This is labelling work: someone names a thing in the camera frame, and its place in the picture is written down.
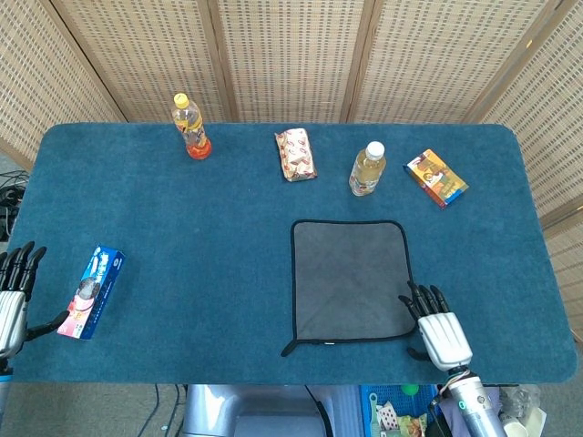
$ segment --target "juice bottle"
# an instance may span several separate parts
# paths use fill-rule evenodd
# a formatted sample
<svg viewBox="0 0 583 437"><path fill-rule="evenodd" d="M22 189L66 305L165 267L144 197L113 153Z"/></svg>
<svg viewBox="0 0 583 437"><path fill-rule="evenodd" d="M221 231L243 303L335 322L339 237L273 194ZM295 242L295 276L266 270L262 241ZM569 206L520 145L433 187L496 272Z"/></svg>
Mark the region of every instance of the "juice bottle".
<svg viewBox="0 0 583 437"><path fill-rule="evenodd" d="M369 143L366 149L361 150L356 157L353 171L348 180L353 194L355 196L371 194L381 178L385 166L383 143L378 141Z"/></svg>
<svg viewBox="0 0 583 437"><path fill-rule="evenodd" d="M191 158L206 158L210 155L212 147L204 132L199 107L194 102L190 102L183 93L174 96L174 104L176 107L172 110L172 118L184 137L186 151Z"/></svg>

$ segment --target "white bottle cap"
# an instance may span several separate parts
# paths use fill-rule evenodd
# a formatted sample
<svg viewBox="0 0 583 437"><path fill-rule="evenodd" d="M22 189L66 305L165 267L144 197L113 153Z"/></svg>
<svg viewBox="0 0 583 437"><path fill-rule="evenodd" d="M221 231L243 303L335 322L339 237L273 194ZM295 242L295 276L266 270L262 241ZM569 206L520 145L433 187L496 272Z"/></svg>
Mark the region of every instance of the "white bottle cap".
<svg viewBox="0 0 583 437"><path fill-rule="evenodd" d="M384 155L383 143L379 141L371 141L366 147L366 157L372 161L378 161Z"/></svg>

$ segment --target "white robotic hand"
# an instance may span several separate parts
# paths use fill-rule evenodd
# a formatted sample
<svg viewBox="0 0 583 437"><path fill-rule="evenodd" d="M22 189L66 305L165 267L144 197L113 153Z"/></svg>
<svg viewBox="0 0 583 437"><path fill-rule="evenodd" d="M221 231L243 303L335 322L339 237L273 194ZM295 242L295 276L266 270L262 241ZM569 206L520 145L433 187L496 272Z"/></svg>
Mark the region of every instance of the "white robotic hand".
<svg viewBox="0 0 583 437"><path fill-rule="evenodd" d="M68 316L68 311L62 311L44 325L27 326L36 269L46 252L43 247L31 253L34 246L34 241L30 241L10 254L0 253L0 376L7 369L8 359L22 349L25 341L56 330Z"/></svg>
<svg viewBox="0 0 583 437"><path fill-rule="evenodd" d="M440 371L467 366L472 360L472 350L465 338L459 320L445 301L442 292L434 285L428 290L407 282L413 299L399 296L411 315L419 324L429 359ZM420 354L409 351L414 358Z"/></svg>

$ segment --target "yellow bottle cap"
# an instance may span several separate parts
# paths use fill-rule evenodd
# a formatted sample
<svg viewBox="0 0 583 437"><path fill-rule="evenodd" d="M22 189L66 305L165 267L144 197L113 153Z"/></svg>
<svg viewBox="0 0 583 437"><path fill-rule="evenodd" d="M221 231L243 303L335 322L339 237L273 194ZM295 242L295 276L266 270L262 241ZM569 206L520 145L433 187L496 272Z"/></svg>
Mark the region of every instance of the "yellow bottle cap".
<svg viewBox="0 0 583 437"><path fill-rule="evenodd" d="M189 107L189 98L184 93L178 93L174 96L174 104L178 109L186 109Z"/></svg>

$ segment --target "gray towel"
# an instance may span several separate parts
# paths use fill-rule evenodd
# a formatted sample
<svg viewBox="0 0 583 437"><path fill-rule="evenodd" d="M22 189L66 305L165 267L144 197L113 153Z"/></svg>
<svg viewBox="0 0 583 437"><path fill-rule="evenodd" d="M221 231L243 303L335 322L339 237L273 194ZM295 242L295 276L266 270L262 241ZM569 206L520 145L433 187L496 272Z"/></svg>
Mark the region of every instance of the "gray towel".
<svg viewBox="0 0 583 437"><path fill-rule="evenodd" d="M390 220L299 220L291 228L293 340L337 343L390 340L414 321L397 296L413 280L404 230Z"/></svg>

